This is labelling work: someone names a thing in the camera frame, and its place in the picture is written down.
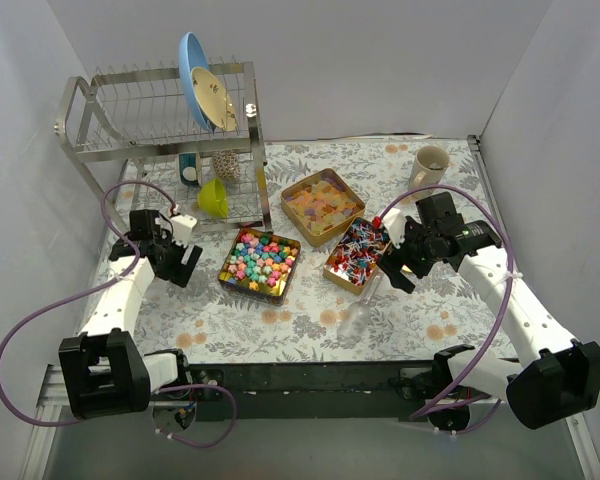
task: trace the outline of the cup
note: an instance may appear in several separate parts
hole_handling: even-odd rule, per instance
[[[450,161],[449,153],[440,147],[428,145],[420,148],[416,152],[416,158],[413,162],[413,169],[409,178],[409,190],[439,183],[444,176],[444,172],[449,168]],[[432,193],[433,190],[425,190],[411,195],[411,198],[420,200]]]
[[[227,192],[220,179],[214,178],[202,186],[198,193],[198,205],[209,215],[227,218],[229,214]]]

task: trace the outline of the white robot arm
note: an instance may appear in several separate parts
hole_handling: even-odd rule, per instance
[[[411,293],[415,286],[401,273],[406,265],[418,278],[438,261],[451,265],[479,294],[494,315],[505,296],[507,253],[482,221],[465,224],[449,193],[417,202],[422,223],[397,209],[383,220],[392,241],[379,262],[391,284]],[[535,429],[596,404],[600,389],[600,347],[582,344],[544,308],[520,278],[513,288],[502,321],[518,354],[518,363],[483,356],[461,381],[466,387],[509,403],[517,418]],[[436,354],[435,371],[443,387],[473,360],[472,346],[452,347]]]
[[[202,252],[199,247],[187,248],[197,223],[194,217],[165,218],[169,231],[160,226],[160,216],[155,210],[131,212],[127,237],[139,245],[142,257],[128,275],[104,291],[79,334],[60,346],[67,393],[78,418],[143,411],[160,387],[191,383],[182,352],[174,349],[141,357],[133,342],[142,299],[154,278],[184,287]],[[110,260],[108,279],[129,267],[134,255],[119,241]]]

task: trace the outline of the colorful candy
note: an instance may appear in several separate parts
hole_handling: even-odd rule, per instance
[[[313,235],[342,224],[361,209],[339,182],[328,177],[285,197],[284,201]]]
[[[275,287],[282,275],[291,271],[295,262],[295,258],[289,255],[295,257],[297,254],[298,249],[290,247],[286,241],[276,242],[268,235],[258,238],[244,234],[225,264],[225,271],[231,274],[227,281],[239,285],[238,282],[246,279],[249,288],[254,291],[263,284]]]
[[[356,218],[327,259],[332,273],[363,286],[389,243],[386,232]]]

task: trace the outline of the tablecloth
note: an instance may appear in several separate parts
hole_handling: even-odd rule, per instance
[[[302,361],[376,361],[430,359],[443,348],[469,343],[479,346],[494,317],[471,286],[447,265],[415,280],[408,295],[384,279],[371,301],[372,319],[364,338],[341,345],[336,331],[347,306],[357,297],[322,276],[322,265],[337,238],[311,247],[280,208],[280,192],[301,178],[331,167],[366,203],[372,219],[405,191],[415,151],[437,145],[451,155],[442,183],[460,187],[486,205],[469,146],[464,140],[389,140],[268,144],[267,188],[275,233],[298,239],[303,251],[298,270],[281,307],[272,307],[223,290],[218,271],[237,231],[195,234],[192,243],[204,251],[184,289],[156,279],[142,304],[134,338],[141,353],[178,347],[191,363]],[[130,166],[125,178],[135,178]],[[178,184],[176,175],[164,184]],[[132,189],[122,190],[117,207],[128,212]],[[481,218],[467,200],[455,196],[465,221]],[[403,208],[416,215],[413,203]],[[114,238],[111,235],[107,245]],[[102,281],[105,259],[100,264]],[[497,356],[515,356],[500,333],[492,346]]]

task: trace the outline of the white wall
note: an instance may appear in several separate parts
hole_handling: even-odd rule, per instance
[[[267,139],[482,132],[550,0],[48,0],[89,73],[255,62]]]
[[[34,309],[82,290],[103,228],[95,197],[53,123],[67,78],[84,74],[44,0],[0,0],[0,340]],[[100,174],[111,181],[119,166]],[[79,305],[35,321],[4,357],[5,386],[35,415],[42,375]],[[0,479],[17,478],[31,428],[0,403]]]
[[[552,3],[483,142],[525,278],[600,343],[600,0]],[[587,422],[600,455],[600,399]]]

